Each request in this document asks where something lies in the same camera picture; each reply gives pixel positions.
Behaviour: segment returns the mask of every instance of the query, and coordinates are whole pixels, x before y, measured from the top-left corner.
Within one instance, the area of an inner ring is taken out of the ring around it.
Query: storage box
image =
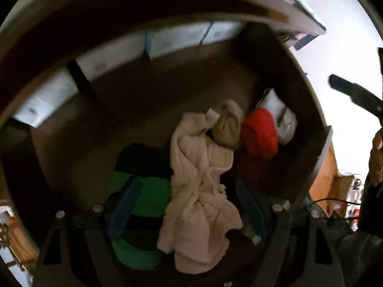
[[[233,39],[242,31],[244,26],[245,23],[243,22],[214,22],[202,43],[211,44],[219,41]]]
[[[114,39],[76,58],[85,77],[92,82],[97,77],[141,57],[145,50],[145,32]]]
[[[209,26],[209,22],[203,22],[148,32],[146,51],[153,59],[186,47],[199,45]]]
[[[78,92],[69,71],[66,68],[61,69],[44,83],[13,117],[18,121],[38,127]]]

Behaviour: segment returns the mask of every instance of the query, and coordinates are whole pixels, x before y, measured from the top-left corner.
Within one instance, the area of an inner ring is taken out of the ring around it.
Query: beige towel
[[[220,116],[185,113],[170,144],[172,199],[165,211],[157,247],[175,251],[180,272],[212,269],[225,255],[230,229],[242,227],[236,207],[227,200],[220,175],[229,170],[233,151],[205,135]]]

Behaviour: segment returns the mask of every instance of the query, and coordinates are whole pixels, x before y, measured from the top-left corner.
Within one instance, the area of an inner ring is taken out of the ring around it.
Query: red cloth
[[[278,151],[278,139],[271,114],[256,108],[242,122],[241,136],[246,150],[252,156],[272,158]]]

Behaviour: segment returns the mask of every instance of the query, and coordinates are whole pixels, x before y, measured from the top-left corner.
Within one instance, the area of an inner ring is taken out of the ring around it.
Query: black wire
[[[344,176],[344,175],[346,175],[346,174],[348,174],[348,175],[350,175],[350,176],[359,175],[359,176],[361,176],[361,177],[363,177],[363,178],[366,179],[366,177],[363,176],[363,175],[361,175],[361,174],[357,174],[357,173],[352,174],[351,172],[348,172],[348,171],[346,171],[346,172],[344,172],[343,174],[341,174],[340,171],[343,171],[343,169],[339,169],[339,171],[338,171],[338,173],[339,173],[341,176]]]
[[[331,218],[331,217],[329,217],[329,218],[327,218],[327,217],[325,217],[324,219],[326,219],[326,220],[336,220],[336,221],[339,221],[339,220],[342,220],[342,221],[347,221],[347,220],[357,220],[359,217],[348,217],[348,218]]]
[[[348,204],[352,204],[352,205],[360,205],[360,203],[348,202],[346,200],[341,200],[341,199],[335,199],[335,198],[332,198],[332,197],[328,197],[328,198],[325,198],[325,199],[315,200],[312,203],[310,203],[309,206],[313,205],[315,203],[321,202],[323,200],[335,200],[335,201],[338,201],[338,202],[348,203]]]

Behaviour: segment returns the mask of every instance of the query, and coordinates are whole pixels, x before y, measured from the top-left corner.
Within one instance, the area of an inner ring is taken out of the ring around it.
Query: screw
[[[95,213],[102,212],[103,210],[104,210],[104,206],[102,206],[101,204],[97,204],[93,206],[93,211]]]
[[[63,210],[59,210],[59,211],[56,213],[56,218],[57,218],[57,219],[64,218],[64,216],[65,216],[65,211],[63,211]]]
[[[311,212],[311,216],[312,216],[313,218],[319,218],[321,215],[320,215],[319,211],[317,211],[317,210],[313,210],[313,211]]]
[[[275,212],[281,212],[283,210],[283,206],[280,205],[280,204],[274,204],[273,206],[271,206],[271,208],[275,211]]]

